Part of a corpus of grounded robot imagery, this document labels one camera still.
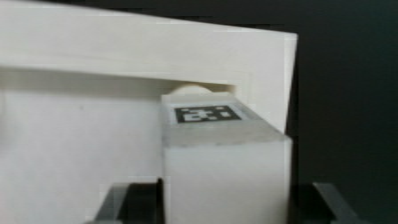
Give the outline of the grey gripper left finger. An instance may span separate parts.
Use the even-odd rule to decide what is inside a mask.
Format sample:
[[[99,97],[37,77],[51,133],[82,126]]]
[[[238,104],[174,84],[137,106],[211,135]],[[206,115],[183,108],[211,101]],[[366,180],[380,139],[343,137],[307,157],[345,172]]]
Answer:
[[[124,224],[121,213],[128,187],[128,183],[117,183],[110,186],[94,219],[85,224]]]

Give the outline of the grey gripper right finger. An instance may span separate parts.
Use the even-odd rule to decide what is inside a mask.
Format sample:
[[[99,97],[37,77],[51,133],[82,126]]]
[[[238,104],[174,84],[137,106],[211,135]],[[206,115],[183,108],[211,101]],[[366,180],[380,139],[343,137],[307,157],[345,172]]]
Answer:
[[[332,183],[314,183],[313,184],[320,197],[323,199],[327,208],[334,215],[330,224],[361,224],[359,215],[350,207],[350,204],[343,198],[339,190]]]

